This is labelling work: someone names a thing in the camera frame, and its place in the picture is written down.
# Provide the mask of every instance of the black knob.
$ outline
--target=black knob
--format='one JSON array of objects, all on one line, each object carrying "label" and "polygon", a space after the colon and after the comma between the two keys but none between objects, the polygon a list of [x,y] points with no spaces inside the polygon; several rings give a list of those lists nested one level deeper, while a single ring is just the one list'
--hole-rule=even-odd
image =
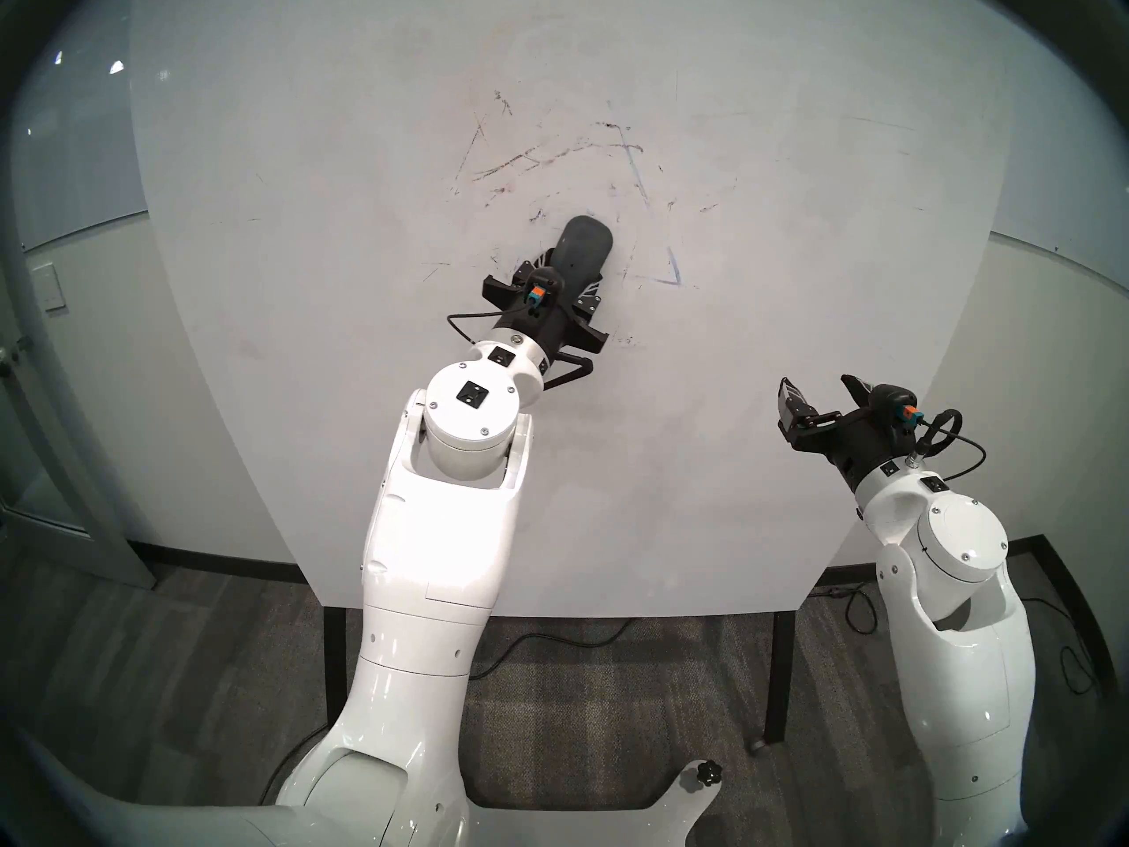
[{"label": "black knob", "polygon": [[712,786],[721,783],[721,766],[709,759],[698,766],[698,783],[703,786]]}]

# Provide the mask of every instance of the light switch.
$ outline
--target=light switch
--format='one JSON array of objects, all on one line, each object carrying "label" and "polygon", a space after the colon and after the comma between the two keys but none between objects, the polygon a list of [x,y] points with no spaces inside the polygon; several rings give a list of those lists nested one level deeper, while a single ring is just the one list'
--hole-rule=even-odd
[{"label": "light switch", "polygon": [[59,274],[53,263],[44,263],[32,270],[32,290],[35,291],[35,298],[44,312],[67,308],[67,300],[63,299],[63,290],[59,287]]}]

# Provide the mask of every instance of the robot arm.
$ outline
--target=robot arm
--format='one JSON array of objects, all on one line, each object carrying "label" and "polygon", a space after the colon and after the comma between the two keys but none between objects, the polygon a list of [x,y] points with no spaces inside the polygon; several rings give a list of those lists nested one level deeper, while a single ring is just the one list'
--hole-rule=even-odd
[{"label": "robot arm", "polygon": [[933,440],[945,420],[959,430],[959,413],[938,414],[919,440],[912,392],[842,381],[858,404],[846,416],[816,412],[784,379],[779,427],[793,448],[835,465],[884,544],[878,585],[902,707],[933,778],[934,844],[995,845],[1025,828],[1019,774],[1035,674],[1007,535],[983,504],[922,465],[952,443]]},{"label": "robot arm", "polygon": [[[365,542],[352,688],[279,804],[383,832],[390,847],[450,847],[470,837],[458,727],[474,649],[509,561],[533,440],[523,410],[576,377],[544,379],[554,360],[570,360],[562,347],[603,347],[605,334],[588,325],[598,298],[585,294],[611,246],[607,228],[581,216],[540,265],[523,264],[510,285],[487,278],[496,326],[409,398]],[[423,444],[445,479],[422,471]],[[465,484],[504,464],[496,487]]]}]

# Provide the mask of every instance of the table leg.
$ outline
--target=table leg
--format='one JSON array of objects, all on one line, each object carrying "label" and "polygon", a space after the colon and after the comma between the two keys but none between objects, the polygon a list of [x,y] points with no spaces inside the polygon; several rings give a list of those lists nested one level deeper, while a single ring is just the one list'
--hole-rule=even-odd
[{"label": "table leg", "polygon": [[325,711],[333,725],[345,709],[349,695],[345,682],[345,611],[340,606],[322,608],[322,644],[325,661]]},{"label": "table leg", "polygon": [[788,725],[788,697],[791,691],[791,660],[796,646],[796,611],[772,614],[772,661],[769,663],[769,701],[764,711],[764,735],[753,744],[780,743]]}]

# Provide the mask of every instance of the cable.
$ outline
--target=cable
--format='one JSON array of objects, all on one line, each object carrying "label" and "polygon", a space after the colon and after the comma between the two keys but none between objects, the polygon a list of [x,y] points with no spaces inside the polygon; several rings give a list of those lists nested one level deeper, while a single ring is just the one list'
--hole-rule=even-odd
[{"label": "cable", "polygon": [[[1062,669],[1062,682],[1066,683],[1066,688],[1069,689],[1073,695],[1086,695],[1086,692],[1088,692],[1091,689],[1093,689],[1095,686],[1097,686],[1097,678],[1094,676],[1094,670],[1093,670],[1094,669],[1094,661],[1089,657],[1089,652],[1086,649],[1086,644],[1083,641],[1082,634],[1078,631],[1078,626],[1075,625],[1074,619],[1062,608],[1058,606],[1057,604],[1052,604],[1047,599],[1043,599],[1043,597],[1021,597],[1019,600],[1021,601],[1035,601],[1035,602],[1038,602],[1040,604],[1045,604],[1047,606],[1049,606],[1051,610],[1053,610],[1056,613],[1058,613],[1059,615],[1061,615],[1064,619],[1066,619],[1070,623],[1070,627],[1074,629],[1074,636],[1078,638],[1078,648],[1082,650],[1083,656],[1085,656],[1086,664],[1084,665],[1082,663],[1082,660],[1078,657],[1078,654],[1076,652],[1074,652],[1074,647],[1070,646],[1069,644],[1066,644],[1061,649],[1059,649],[1059,667]],[[1089,681],[1084,689],[1078,689],[1074,683],[1070,682],[1070,676],[1069,676],[1069,674],[1067,673],[1067,670],[1066,670],[1066,657],[1067,657],[1068,653],[1069,653],[1070,657],[1074,660],[1075,666],[1079,671],[1082,671],[1082,673],[1085,674],[1086,679]]]},{"label": "cable", "polygon": [[980,449],[980,461],[978,461],[971,468],[966,468],[965,470],[962,470],[960,473],[954,473],[951,477],[945,477],[944,478],[945,482],[951,482],[954,479],[960,479],[961,477],[971,473],[973,470],[975,470],[977,468],[979,468],[981,464],[983,464],[988,460],[988,449],[986,449],[983,446],[981,446],[975,440],[969,439],[968,437],[964,437],[964,436],[962,436],[960,434],[954,434],[952,430],[943,430],[942,429],[942,430],[938,430],[937,433],[938,434],[945,434],[946,436],[949,436],[949,437],[953,437],[955,439],[959,439],[962,443],[968,443],[970,446],[975,446],[978,449]]},{"label": "cable", "polygon": [[517,638],[517,640],[515,640],[513,644],[506,647],[506,652],[502,653],[500,656],[498,656],[498,658],[495,660],[495,663],[490,665],[485,671],[482,671],[481,673],[478,674],[471,674],[471,680],[481,680],[482,678],[492,674],[495,670],[498,667],[498,665],[500,665],[502,662],[509,658],[509,654],[517,648],[518,644],[525,640],[530,640],[531,638],[539,637],[542,640],[554,640],[558,644],[567,644],[568,646],[576,646],[581,649],[598,649],[602,646],[607,646],[609,644],[619,640],[620,635],[627,631],[628,626],[630,626],[634,621],[636,617],[631,617],[622,626],[620,626],[619,630],[614,635],[609,637],[606,640],[596,640],[595,643],[590,644],[584,640],[572,640],[571,638],[568,637],[558,637],[557,635],[543,635],[540,631],[530,631],[527,635],[522,635],[519,638]]},{"label": "cable", "polygon": [[452,318],[489,318],[491,315],[497,316],[501,315],[501,313],[498,309],[495,309],[493,312],[460,312],[455,313],[454,315],[448,315],[447,324],[454,328],[455,333],[457,333],[464,340],[466,340],[467,342],[474,342],[474,340],[472,340],[470,337],[467,337],[458,329],[458,325],[455,324],[455,322],[453,322]]},{"label": "cable", "polygon": [[[847,609],[843,611],[843,618],[847,620],[847,625],[850,627],[850,630],[857,635],[873,635],[875,631],[878,630],[878,611],[874,609],[874,602],[870,600],[870,596],[863,591],[864,586],[867,586],[873,582],[875,580],[868,579],[865,583],[859,583],[857,586],[842,586],[838,588],[829,588],[824,592],[812,592],[807,596],[830,597],[833,600],[840,600],[846,597]],[[850,618],[851,605],[855,603],[855,600],[859,597],[861,597],[866,602],[866,605],[870,608],[870,619],[874,620],[874,625],[870,626],[870,628],[865,631],[857,625],[855,625]]]},{"label": "cable", "polygon": [[271,786],[274,785],[274,780],[278,778],[279,774],[281,774],[282,769],[286,767],[286,763],[289,762],[290,759],[294,758],[294,754],[296,752],[298,752],[307,743],[309,743],[309,741],[310,741],[312,737],[315,737],[316,735],[321,734],[322,732],[324,732],[329,727],[330,727],[329,723],[325,723],[325,725],[317,726],[317,728],[315,728],[313,732],[310,732],[305,737],[303,737],[300,741],[298,741],[298,743],[296,743],[291,748],[290,752],[288,752],[286,756],[282,757],[282,761],[278,763],[278,766],[274,768],[273,771],[271,771],[271,776],[266,780],[266,786],[263,787],[263,794],[259,796],[259,803],[260,804],[262,804],[263,802],[266,801],[266,796],[271,792]]}]

